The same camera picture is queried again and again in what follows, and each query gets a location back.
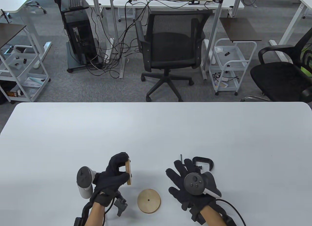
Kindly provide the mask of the person's left hand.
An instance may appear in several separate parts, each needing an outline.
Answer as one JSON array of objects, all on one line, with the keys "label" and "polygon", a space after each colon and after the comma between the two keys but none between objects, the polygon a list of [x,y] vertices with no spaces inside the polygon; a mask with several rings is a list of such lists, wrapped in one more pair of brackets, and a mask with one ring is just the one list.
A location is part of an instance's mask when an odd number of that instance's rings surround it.
[{"label": "person's left hand", "polygon": [[95,179],[94,192],[90,198],[90,202],[99,203],[103,207],[107,207],[118,192],[121,185],[125,184],[130,175],[127,172],[121,172],[120,167],[124,167],[129,160],[126,152],[120,152],[111,157],[108,166],[104,172],[97,174]]}]

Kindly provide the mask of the person's right hand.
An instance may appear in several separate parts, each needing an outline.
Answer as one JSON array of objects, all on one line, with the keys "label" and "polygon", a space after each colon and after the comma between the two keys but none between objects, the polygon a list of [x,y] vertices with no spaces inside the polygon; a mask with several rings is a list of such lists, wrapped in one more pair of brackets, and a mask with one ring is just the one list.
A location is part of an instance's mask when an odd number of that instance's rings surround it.
[{"label": "person's right hand", "polygon": [[208,172],[201,173],[191,159],[174,161],[177,172],[168,168],[166,175],[176,187],[170,187],[169,193],[182,204],[182,209],[195,208],[198,216],[204,207],[209,206],[222,217],[226,214],[224,209],[216,203],[222,194],[217,189],[214,176]]}]

